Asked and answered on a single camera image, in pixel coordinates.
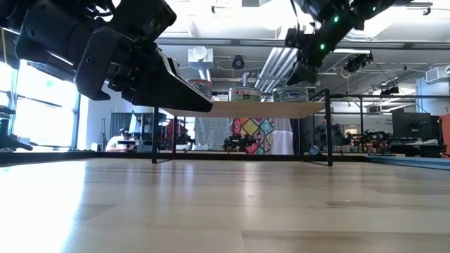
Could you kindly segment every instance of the tin can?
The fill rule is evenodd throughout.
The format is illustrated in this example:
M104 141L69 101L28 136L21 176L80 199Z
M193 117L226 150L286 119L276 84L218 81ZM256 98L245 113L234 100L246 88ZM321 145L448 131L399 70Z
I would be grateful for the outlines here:
M274 102L307 102L308 88L284 86L274 89Z
M261 101L261 91L254 87L231 88L229 92L230 101Z
M207 98L212 97L212 82L203 79L189 79L187 81L190 85L194 86L199 92L205 95Z

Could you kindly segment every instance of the colorful patterned fabric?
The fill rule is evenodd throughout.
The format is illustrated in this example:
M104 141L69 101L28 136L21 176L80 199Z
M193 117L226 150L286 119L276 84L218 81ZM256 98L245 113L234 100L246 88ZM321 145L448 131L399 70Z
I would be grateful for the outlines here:
M233 119L231 125L233 135L248 134L255 138L256 143L246 148L248 154L264 155L269 154L274 138L274 119Z

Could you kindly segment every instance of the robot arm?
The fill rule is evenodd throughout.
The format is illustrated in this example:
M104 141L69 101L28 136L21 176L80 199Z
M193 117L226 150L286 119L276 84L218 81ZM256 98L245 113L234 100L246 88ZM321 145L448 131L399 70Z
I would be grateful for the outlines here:
M111 0L0 0L0 26L18 34L17 57L44 65L63 59L88 98L110 99L107 82L134 105L209 112L212 103L154 43L175 20L164 0L121 0L117 8Z
M285 46L297 48L297 62L288 85L299 82L315 83L316 69L334 51L351 29L364 30L364 22L393 4L407 4L413 0L300 0L300 8L321 23L314 34L289 29Z

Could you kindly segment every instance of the wooden shelf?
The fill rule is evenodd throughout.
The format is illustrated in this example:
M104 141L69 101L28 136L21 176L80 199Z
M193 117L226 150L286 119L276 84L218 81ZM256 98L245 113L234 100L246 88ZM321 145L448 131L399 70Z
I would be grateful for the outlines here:
M325 109L325 103L320 102L214 102L211 112L164 110L176 117L302 119L323 109Z

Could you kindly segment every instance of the wooden floor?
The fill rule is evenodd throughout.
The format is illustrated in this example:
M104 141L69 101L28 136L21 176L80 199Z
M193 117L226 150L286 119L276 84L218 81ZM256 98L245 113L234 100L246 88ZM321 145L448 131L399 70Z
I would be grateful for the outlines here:
M0 252L449 252L450 171L87 160L0 168Z

